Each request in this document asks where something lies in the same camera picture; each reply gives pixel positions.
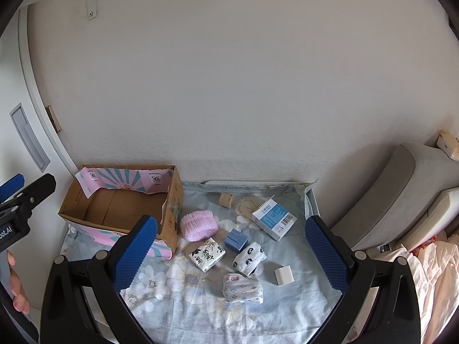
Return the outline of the person's left hand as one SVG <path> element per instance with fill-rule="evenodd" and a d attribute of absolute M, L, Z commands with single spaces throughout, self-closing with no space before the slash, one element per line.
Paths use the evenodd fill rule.
<path fill-rule="evenodd" d="M 19 278 L 19 275 L 14 270 L 15 258 L 10 251 L 7 252 L 7 260 L 9 263 L 10 270 L 10 290 L 12 292 L 12 302 L 13 307 L 20 313 L 29 314 L 30 313 L 30 302 L 26 296 L 25 290 Z"/>

